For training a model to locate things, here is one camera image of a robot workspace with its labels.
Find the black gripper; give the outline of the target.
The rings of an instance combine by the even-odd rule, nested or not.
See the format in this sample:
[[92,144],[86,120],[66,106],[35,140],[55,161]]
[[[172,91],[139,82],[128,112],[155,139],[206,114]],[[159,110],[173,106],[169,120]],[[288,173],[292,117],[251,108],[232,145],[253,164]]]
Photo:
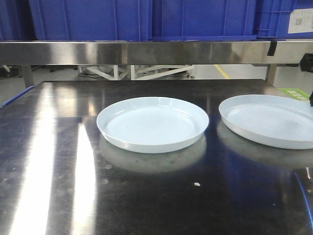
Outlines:
[[[305,53],[299,65],[300,65],[301,71],[313,72],[313,54]],[[309,97],[309,101],[310,101],[310,106],[313,107],[313,92],[311,93]]]

